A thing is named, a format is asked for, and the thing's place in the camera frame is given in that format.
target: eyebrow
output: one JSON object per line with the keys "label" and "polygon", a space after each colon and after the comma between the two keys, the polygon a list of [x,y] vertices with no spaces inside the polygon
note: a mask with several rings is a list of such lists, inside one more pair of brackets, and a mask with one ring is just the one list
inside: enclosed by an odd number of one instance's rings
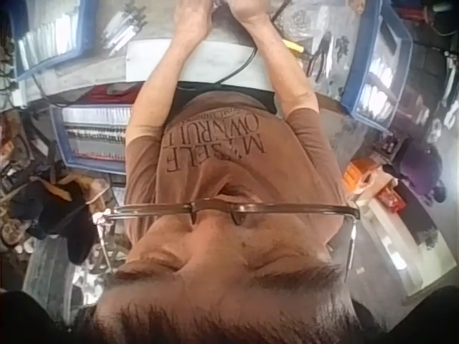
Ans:
{"label": "eyebrow", "polygon": [[105,274],[103,276],[103,289],[109,291],[117,287],[132,285],[134,283],[142,282],[171,282],[175,280],[172,274],[155,274],[151,271],[137,271],[137,272],[114,272]]}
{"label": "eyebrow", "polygon": [[325,265],[294,272],[276,272],[256,276],[250,285],[267,290],[310,292],[338,287],[344,282],[343,275],[340,266]]}
{"label": "eyebrow", "polygon": [[[338,287],[343,280],[342,268],[337,265],[306,268],[294,272],[279,272],[253,277],[249,287],[288,292],[310,292]],[[172,282],[173,274],[155,274],[150,271],[116,272],[103,278],[104,290],[142,282]]]}

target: brown t-shirt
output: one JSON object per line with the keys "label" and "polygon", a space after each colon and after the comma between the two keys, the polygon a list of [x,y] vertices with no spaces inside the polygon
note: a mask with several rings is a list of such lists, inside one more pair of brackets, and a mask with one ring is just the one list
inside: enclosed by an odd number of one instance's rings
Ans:
{"label": "brown t-shirt", "polygon": [[[126,172],[126,204],[176,204],[221,193],[263,203],[345,203],[318,113],[296,110],[281,120],[252,98],[235,94],[201,96],[164,130],[139,134],[126,148]],[[342,222],[325,215],[302,220],[330,232]],[[132,244],[152,223],[126,221]]]}

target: eyeglasses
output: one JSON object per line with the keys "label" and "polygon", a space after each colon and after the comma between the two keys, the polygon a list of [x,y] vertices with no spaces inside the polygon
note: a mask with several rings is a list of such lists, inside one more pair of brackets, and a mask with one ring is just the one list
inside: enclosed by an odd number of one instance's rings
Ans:
{"label": "eyeglasses", "polygon": [[322,204],[259,204],[259,203],[230,203],[220,199],[202,199],[184,204],[136,204],[107,209],[95,214],[94,223],[98,226],[99,239],[105,259],[111,269],[108,253],[105,248],[104,227],[114,225],[114,221],[136,219],[140,217],[159,217],[174,214],[189,214],[192,224],[197,221],[197,214],[203,210],[216,210],[229,214],[236,226],[242,225],[249,214],[323,214],[342,215],[351,218],[354,228],[351,236],[349,256],[346,267],[346,277],[354,257],[356,223],[360,220],[360,210],[353,206],[330,206]]}

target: pliers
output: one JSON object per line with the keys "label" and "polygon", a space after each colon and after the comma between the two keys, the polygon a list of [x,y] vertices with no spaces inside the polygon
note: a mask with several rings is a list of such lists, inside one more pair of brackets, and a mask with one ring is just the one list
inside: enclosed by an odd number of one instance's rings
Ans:
{"label": "pliers", "polygon": [[322,37],[321,43],[319,44],[317,51],[313,55],[311,55],[311,59],[309,60],[308,68],[306,70],[307,77],[312,76],[317,60],[321,60],[321,66],[316,77],[316,83],[319,83],[322,80],[323,74],[325,72],[328,53],[330,52],[331,40],[331,32],[327,31]]}

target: hair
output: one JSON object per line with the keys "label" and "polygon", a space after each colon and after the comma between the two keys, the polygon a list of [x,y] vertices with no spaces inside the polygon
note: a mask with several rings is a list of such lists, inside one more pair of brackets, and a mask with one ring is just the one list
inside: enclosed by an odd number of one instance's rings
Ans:
{"label": "hair", "polygon": [[248,325],[227,324],[220,318],[205,316],[192,320],[190,326],[184,328],[174,316],[162,309],[151,307],[148,310],[148,317],[143,317],[131,307],[118,315],[116,329],[95,320],[94,314],[95,307],[85,308],[79,312],[70,328],[72,342],[85,344],[374,343],[384,332],[373,319],[359,322],[347,312],[341,314],[330,312],[324,326],[292,320],[287,315],[282,315],[276,323],[256,322]]}
{"label": "hair", "polygon": [[433,188],[433,199],[438,203],[446,201],[446,187],[443,183]]}

